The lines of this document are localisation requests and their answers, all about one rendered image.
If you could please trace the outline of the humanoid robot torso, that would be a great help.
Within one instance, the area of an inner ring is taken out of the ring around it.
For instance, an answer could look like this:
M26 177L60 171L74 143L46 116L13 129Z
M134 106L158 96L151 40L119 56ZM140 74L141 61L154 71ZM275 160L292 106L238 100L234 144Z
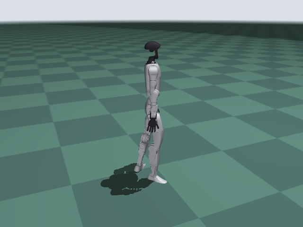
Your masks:
M146 95L149 96L146 103L145 103L145 113L148 115L149 111L151 110L151 102L150 102L150 81L149 81L149 74L148 69L150 66L156 66L158 68L158 76L157 76L157 86L156 90L160 91L160 80L161 80L161 70L158 65L158 63L155 63L155 61L152 61L150 64L146 64L144 66L144 75L145 75L145 86L146 86ZM158 112L158 105L157 105L157 112ZM156 112L156 113L157 113Z

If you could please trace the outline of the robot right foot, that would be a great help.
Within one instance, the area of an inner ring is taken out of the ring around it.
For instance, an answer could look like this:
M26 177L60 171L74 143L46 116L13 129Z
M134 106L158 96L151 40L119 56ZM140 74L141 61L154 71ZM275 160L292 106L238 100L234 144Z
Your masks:
M155 175L154 175L155 176ZM148 175L147 177L149 180L153 180L155 182L158 182L158 183L167 183L166 180L160 178L159 176L156 176L155 178L151 176L151 174Z

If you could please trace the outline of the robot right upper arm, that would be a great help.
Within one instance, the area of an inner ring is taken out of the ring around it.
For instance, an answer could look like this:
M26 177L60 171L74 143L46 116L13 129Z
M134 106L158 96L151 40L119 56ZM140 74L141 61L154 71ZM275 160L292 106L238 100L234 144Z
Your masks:
M150 81L150 95L152 91L157 91L158 96L160 95L159 90L156 90L157 86L157 76L158 76L158 68L156 66L150 66L148 69L149 81Z

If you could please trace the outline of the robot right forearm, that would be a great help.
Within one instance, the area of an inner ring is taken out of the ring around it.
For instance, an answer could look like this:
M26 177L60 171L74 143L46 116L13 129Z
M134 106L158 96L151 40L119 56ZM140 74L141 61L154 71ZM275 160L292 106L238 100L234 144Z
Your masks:
M156 117L156 112L157 112L157 102L158 102L158 92L157 91L152 91L151 96L150 96L150 102L151 102L151 118Z

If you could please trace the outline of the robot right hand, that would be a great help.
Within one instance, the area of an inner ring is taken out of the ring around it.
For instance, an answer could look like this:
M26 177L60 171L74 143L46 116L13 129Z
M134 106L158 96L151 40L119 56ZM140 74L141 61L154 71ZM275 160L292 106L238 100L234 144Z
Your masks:
M156 132L156 126L159 129L159 126L157 124L156 118L157 118L157 114L156 114L155 118L151 118L151 112L150 112L150 121L148 123L147 131L149 130L149 127L150 127L149 132L151 131L151 128L152 128L152 131L151 131L152 133L153 133L153 128L154 128L154 132Z

